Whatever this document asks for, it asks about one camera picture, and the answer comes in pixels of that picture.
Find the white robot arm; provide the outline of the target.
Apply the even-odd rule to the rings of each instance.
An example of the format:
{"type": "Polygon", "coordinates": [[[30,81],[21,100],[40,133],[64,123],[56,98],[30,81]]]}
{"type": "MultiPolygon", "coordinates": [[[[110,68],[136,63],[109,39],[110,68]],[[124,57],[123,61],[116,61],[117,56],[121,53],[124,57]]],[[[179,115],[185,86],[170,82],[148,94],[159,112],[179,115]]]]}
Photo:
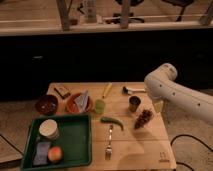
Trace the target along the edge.
{"type": "Polygon", "coordinates": [[[174,82],[177,69],[164,63],[144,79],[146,92],[153,102],[168,100],[213,126],[213,96],[174,82]]]}

